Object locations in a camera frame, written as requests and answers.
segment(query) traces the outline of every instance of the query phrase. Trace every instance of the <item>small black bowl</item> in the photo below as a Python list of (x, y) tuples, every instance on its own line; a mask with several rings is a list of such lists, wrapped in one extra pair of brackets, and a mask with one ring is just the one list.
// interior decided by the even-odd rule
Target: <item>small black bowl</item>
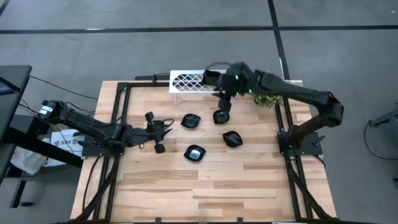
[(229, 121), (229, 113), (226, 110), (218, 110), (213, 113), (215, 124), (225, 124)]
[(229, 147), (238, 147), (243, 145), (241, 136), (236, 131), (229, 131), (223, 134), (224, 142)]
[(186, 114), (181, 121), (181, 125), (193, 129), (199, 125), (200, 117), (195, 114)]
[(184, 157), (192, 162), (199, 162), (205, 155), (206, 150), (197, 145), (190, 145), (184, 153)]

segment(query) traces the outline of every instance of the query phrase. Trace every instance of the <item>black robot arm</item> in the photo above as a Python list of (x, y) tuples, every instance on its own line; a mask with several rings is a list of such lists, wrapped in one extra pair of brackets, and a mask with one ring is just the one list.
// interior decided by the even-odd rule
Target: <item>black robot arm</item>
[(286, 144), (299, 148), (304, 136), (324, 127), (335, 127), (343, 120), (343, 105), (329, 91), (317, 91), (289, 84), (278, 76), (255, 70), (252, 72), (243, 62), (232, 64), (225, 74), (206, 70), (203, 84), (213, 85), (220, 92), (218, 106), (223, 110), (231, 109), (231, 97), (246, 93), (282, 95), (315, 106), (319, 114), (300, 126), (292, 126), (286, 137)]
[(144, 144), (148, 141), (157, 143), (155, 149), (158, 153), (164, 152), (164, 146), (159, 144), (164, 136), (171, 131), (173, 120), (170, 124), (165, 121), (154, 121), (152, 112), (146, 114), (148, 125), (146, 129), (133, 128), (125, 122), (104, 123), (90, 116), (81, 114), (68, 107), (68, 103), (62, 101), (44, 100), (42, 108), (39, 111), (40, 120), (51, 124), (65, 124), (79, 133), (91, 136), (95, 141), (79, 141), (82, 146), (99, 146), (108, 149), (117, 149), (119, 147), (133, 147)]

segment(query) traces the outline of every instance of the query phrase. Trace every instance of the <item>wooden tabletop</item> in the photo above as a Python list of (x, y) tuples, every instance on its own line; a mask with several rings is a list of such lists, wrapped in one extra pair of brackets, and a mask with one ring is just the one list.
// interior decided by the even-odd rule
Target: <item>wooden tabletop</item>
[[(110, 122), (118, 82), (103, 82), (95, 118)], [(123, 95), (119, 114), (123, 105)], [(311, 118), (308, 105), (290, 100), (295, 124)], [(168, 87), (134, 87), (131, 90), (127, 122), (146, 127), (145, 113), (155, 119), (174, 118), (173, 130), (164, 140), (166, 152), (156, 154), (154, 143), (144, 149), (126, 148), (121, 158), (111, 216), (112, 222), (233, 222), (294, 221), (292, 200), (284, 158), (279, 154), (275, 108), (262, 108), (252, 97), (233, 101), (227, 124), (215, 125), (213, 113), (218, 99), (209, 94), (180, 94), (174, 106)], [(183, 116), (201, 117), (199, 127), (190, 131), (180, 125)], [(236, 131), (243, 146), (229, 148), (222, 134)], [(203, 160), (194, 163), (183, 153), (191, 144), (206, 149)], [(81, 213), (83, 193), (95, 158), (85, 159), (81, 170), (71, 218)], [(86, 205), (94, 196), (100, 178), (102, 158), (97, 163), (88, 188)], [(323, 165), (312, 156), (302, 156), (309, 191), (335, 217), (335, 208)], [(301, 214), (305, 216), (302, 194), (297, 189)], [(101, 204), (104, 217), (108, 193)]]

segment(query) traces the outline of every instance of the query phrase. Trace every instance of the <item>black cable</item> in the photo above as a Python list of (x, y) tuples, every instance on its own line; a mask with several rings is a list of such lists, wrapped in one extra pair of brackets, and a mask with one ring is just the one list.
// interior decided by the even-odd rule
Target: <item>black cable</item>
[(114, 163), (107, 178), (105, 179), (105, 182), (97, 190), (97, 193), (91, 199), (91, 202), (87, 205), (84, 211), (78, 217), (75, 218), (76, 220), (87, 220), (87, 218), (90, 216), (91, 212), (93, 211), (95, 205), (101, 199), (104, 191), (108, 188), (108, 185), (111, 183), (111, 181), (113, 181), (113, 179), (116, 178), (115, 174), (117, 174), (117, 169), (118, 169), (118, 164)]
[(26, 107), (27, 107), (29, 110), (35, 112), (36, 114), (38, 113), (37, 111), (32, 110), (32, 108), (30, 108), (30, 106), (26, 103), (25, 100), (21, 99), (21, 101), (24, 102), (24, 103), (26, 104)]
[(98, 162), (99, 159), (100, 159), (100, 157), (98, 156), (98, 157), (96, 158), (96, 160), (94, 161), (93, 166), (91, 167), (90, 174), (88, 175), (88, 180), (87, 180), (87, 184), (86, 184), (85, 194), (83, 195), (83, 206), (81, 207), (81, 212), (84, 212), (84, 211), (85, 211), (86, 195), (87, 195), (87, 190), (88, 190), (88, 184), (90, 183), (90, 179), (91, 179), (91, 176), (93, 175), (94, 167), (95, 167), (95, 165), (97, 164), (97, 162)]
[(315, 158), (317, 158), (324, 166), (324, 168), (326, 168), (326, 164), (325, 161), (323, 161), (323, 159), (321, 159), (319, 156), (313, 155)]
[(379, 159), (385, 159), (385, 160), (398, 160), (398, 158), (395, 159), (395, 158), (385, 158), (385, 157), (381, 157), (381, 156), (378, 156), (378, 155), (376, 155), (375, 153), (372, 152), (372, 150), (371, 150), (371, 149), (369, 148), (369, 146), (368, 146), (368, 141), (366, 140), (366, 130), (368, 129), (368, 126), (369, 126), (369, 123), (366, 124), (365, 129), (364, 129), (364, 131), (363, 131), (363, 138), (364, 138), (364, 140), (365, 140), (366, 149), (367, 149), (372, 155), (374, 155), (375, 157), (377, 157), (377, 158), (379, 158)]
[(86, 95), (83, 95), (83, 94), (80, 94), (80, 93), (76, 93), (76, 92), (71, 91), (71, 90), (67, 90), (66, 88), (62, 88), (62, 87), (60, 87), (60, 86), (54, 85), (53, 83), (50, 83), (50, 82), (48, 82), (48, 81), (45, 81), (45, 80), (43, 80), (43, 79), (41, 79), (41, 78), (37, 78), (37, 77), (34, 77), (34, 76), (32, 76), (32, 75), (29, 75), (29, 76), (30, 76), (31, 78), (34, 78), (34, 79), (39, 80), (39, 81), (42, 81), (42, 82), (47, 83), (47, 84), (49, 84), (49, 85), (52, 85), (52, 86), (54, 86), (54, 87), (60, 88), (61, 90), (65, 90), (65, 91), (67, 91), (67, 92), (69, 92), (69, 93), (73, 93), (73, 94), (76, 94), (76, 95), (78, 95), (78, 96), (82, 96), (82, 97), (89, 98), (89, 99), (92, 99), (92, 100), (98, 100), (98, 98), (91, 97), (91, 96), (86, 96)]
[(232, 64), (229, 62), (215, 62), (215, 63), (211, 63), (206, 67), (206, 70), (208, 70), (210, 67), (213, 67), (215, 65), (228, 65), (231, 66)]
[(18, 107), (19, 107), (20, 109), (23, 109), (23, 110), (25, 110), (26, 112), (30, 113), (30, 114), (33, 115), (34, 117), (37, 116), (36, 114), (34, 114), (31, 110), (29, 110), (27, 107), (25, 107), (25, 106), (22, 105), (22, 104), (19, 104)]
[(92, 113), (92, 112), (95, 112), (95, 111), (88, 111), (88, 110), (82, 109), (82, 108), (80, 108), (80, 107), (74, 105), (74, 104), (71, 103), (71, 102), (65, 102), (65, 104), (70, 104), (70, 105), (72, 105), (73, 107), (75, 107), (76, 109), (81, 110), (81, 111), (85, 111), (85, 112), (87, 112), (88, 114), (90, 114), (90, 113)]

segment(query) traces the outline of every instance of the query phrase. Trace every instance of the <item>concrete floor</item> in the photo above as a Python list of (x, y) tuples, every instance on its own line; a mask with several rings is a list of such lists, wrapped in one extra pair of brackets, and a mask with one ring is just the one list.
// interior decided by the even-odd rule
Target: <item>concrete floor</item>
[[(275, 9), (280, 26), (398, 24), (395, 0), (278, 0)], [(0, 17), (0, 30), (270, 25), (266, 0), (10, 0)], [(396, 108), (398, 30), (281, 35), (291, 79), (332, 91), (346, 108), (341, 126), (320, 131), (326, 135), (322, 148), (338, 216), (396, 223), (398, 190), (392, 178), (398, 177), (398, 162), (373, 157), (365, 148), (363, 128), (367, 120)], [(32, 65), (33, 76), (90, 96), (98, 96), (103, 80), (238, 60), (282, 74), (273, 31), (0, 35), (0, 65)], [(88, 110), (96, 105), (37, 80), (29, 81), (23, 99), (36, 110), (44, 99), (71, 101)], [(368, 139), (376, 154), (398, 157), (398, 142), (388, 129), (369, 129)], [(68, 220), (78, 172), (46, 174), (45, 179), (29, 182), (22, 196), (35, 206), (18, 209), (7, 208), (16, 181), (3, 182), (4, 223)]]

